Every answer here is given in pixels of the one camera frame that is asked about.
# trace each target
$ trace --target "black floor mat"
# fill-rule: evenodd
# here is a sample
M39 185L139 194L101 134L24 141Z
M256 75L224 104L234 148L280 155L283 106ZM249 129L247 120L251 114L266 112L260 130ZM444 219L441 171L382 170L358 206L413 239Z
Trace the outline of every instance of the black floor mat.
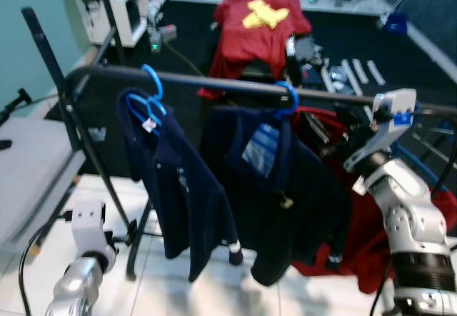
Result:
M175 24L178 38L171 45L189 58L205 75L209 67L219 39L218 31L209 27L213 22L213 4L197 4L189 2L167 1L162 11L162 24ZM358 58L361 61L374 60L379 71L387 81L386 86L376 84L362 85L366 95L374 95L381 91L398 87L413 87L418 90L418 98L429 103L441 103L454 106L456 104L456 85L430 60L409 38L387 34L376 28L376 19L370 16L350 16L345 14L330 14L306 12L306 17L313 25L313 35L316 43L325 49L325 56L331 63L339 65L341 59ZM118 63L116 51L109 49L109 63ZM126 49L127 65L139 67L147 63L158 71L174 73L195 73L165 46L161 53L152 54L149 51L149 41L145 34L134 49ZM86 87L84 97L78 104L78 110L88 127L106 127L106 140L96 146L103 158L110 175L128 176L124 150L121 142L114 106L116 97L127 86L140 86L135 82L119 82L116 80L101 80L92 78ZM151 93L154 85L140 86ZM215 104L201 100L196 96L198 88L176 83L164 83L164 102L176 110L176 115L184 131L197 146L204 120ZM230 95L243 106L262 107L277 106L278 98L266 96L254 98L249 96ZM304 101L306 105L322 106L322 103ZM57 108L52 110L47 118L60 119ZM410 150L421 154L423 148L405 137L402 140ZM432 168L439 169L441 163ZM96 173L90 162L86 162L81 173ZM447 182L455 190L455 175Z

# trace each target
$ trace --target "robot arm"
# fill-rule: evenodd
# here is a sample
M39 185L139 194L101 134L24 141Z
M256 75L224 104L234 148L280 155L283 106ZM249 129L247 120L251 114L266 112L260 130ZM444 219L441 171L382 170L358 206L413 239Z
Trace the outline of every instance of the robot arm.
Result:
M375 135L344 167L361 175L353 189L369 192L383 214L396 273L397 315L457 315L446 221L432 204L426 183L386 150L411 126L415 100L411 89L377 96L374 119L379 110L394 119L378 124Z
M99 297L103 274L116 261L111 232L103 230L105 206L102 201L75 203L71 229L76 242L76 260L54 287L54 298L46 316L89 316Z

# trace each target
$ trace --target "navy hoodie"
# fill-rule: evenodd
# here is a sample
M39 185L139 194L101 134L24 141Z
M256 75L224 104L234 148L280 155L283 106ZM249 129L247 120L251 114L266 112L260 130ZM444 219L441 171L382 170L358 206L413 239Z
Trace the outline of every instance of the navy hoodie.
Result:
M199 153L178 124L174 111L166 107L158 128L160 137L148 133L126 105L125 97L138 89L126 89L119 96L117 115L124 133L131 178L142 180L164 237L165 256L175 258L190 246L193 282L206 266L212 250L226 240L230 263L243 260L232 212L221 184L215 179ZM140 114L146 108L131 102Z
M293 134L289 119L277 119L276 112L215 108L200 147L226 190L241 245L257 252L251 272L263 285L275 283L294 260L313 263L321 243L331 246L328 266L336 268L351 219L351 201L343 187ZM262 123L279 131L267 178L242 158Z

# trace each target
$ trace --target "clothes rack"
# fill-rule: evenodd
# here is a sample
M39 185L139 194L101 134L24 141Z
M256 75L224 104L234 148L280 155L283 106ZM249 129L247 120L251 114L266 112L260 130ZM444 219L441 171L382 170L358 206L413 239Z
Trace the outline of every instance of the clothes rack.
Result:
M51 49L51 46L49 45L46 35L41 28L34 10L30 7L27 7L22 9L22 14L26 20L31 35L33 36L36 47L38 48L41 57L46 64L46 67L54 83L56 84L56 88L59 94L58 103L61 110L63 122L65 123L66 130L69 135L71 147L74 151L82 148L86 152L86 157L92 160L92 163L99 172L99 175L101 176L106 188L108 189L109 194L113 199L114 204L124 222L124 225L127 228L127 234L124 237L117 237L116 241L131 245L126 274L128 279L135 280L136 276L134 273L134 263L142 235L160 236L155 233L144 232L149 213L152 210L152 206L149 201L146 203L138 225L136 224L136 220L129 221L111 183L109 173L106 170L106 166L104 165L101 156L95 148L94 142L92 141L87 128L79 116L77 111L77 103L84 93L84 89L86 88L89 78L92 76L128 80L130 83L132 81L136 81L138 83L150 83L151 87L154 86L154 82L145 71L142 71L139 68L131 68L122 65L125 62L124 50L119 39L119 33L116 28L111 6L108 0L104 1L104 5L107 10L107 15L111 25L111 29L108 33L108 36L106 37L105 42L103 42L103 44L100 46L95 59L90 66L82 66L81 68L72 71L66 77L63 75L59 67L56 57ZM99 63L104 57L106 50L108 49L113 39L115 41L115 46L121 65L103 66ZM188 76L177 73L157 72L157 74L159 78L165 82L204 86L208 89L223 89L225 91L272 94L277 96L287 94L286 90L283 87L274 86L271 84L235 81L222 78ZM307 89L299 89L297 92L300 97L308 100L340 102L355 106L373 105L373 97L369 96L347 96L337 93L327 93L324 91L314 91ZM431 111L435 114L457 118L457 108L423 103L421 104L421 109L422 111Z

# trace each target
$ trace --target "red shirt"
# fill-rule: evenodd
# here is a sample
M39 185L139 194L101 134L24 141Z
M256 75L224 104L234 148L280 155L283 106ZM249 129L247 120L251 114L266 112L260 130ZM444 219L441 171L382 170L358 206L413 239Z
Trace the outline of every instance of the red shirt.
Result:
M308 146L310 143L307 142L306 132L301 126L300 111L314 114L325 125L333 138L338 139L345 131L345 126L338 121L335 113L316 108L298 107L297 112L292 115L292 126L299 138ZM360 196L352 191L352 185L355 183L357 175L347 173L343 169L342 163L336 159L328 159L325 162L346 186L353 203L343 261L337 271L328 270L326 261L330 249L327 245L322 245L317 253L314 266L306 266L300 262L295 262L293 266L306 276L355 275L358 289L364 293L372 293L378 289L390 258L388 238L384 230L381 211L371 195ZM440 191L434 198L433 204L443 213L448 230L451 229L457 223L457 200L454 195ZM393 271L390 272L390 277L393 277Z
M286 67L286 40L292 34L310 34L311 25L301 12L300 0L264 0L272 9L287 8L287 18L275 29L268 26L246 29L243 19L252 11L252 0L224 0L214 12L222 33L209 76L239 78L254 59L269 64L276 80L282 78Z

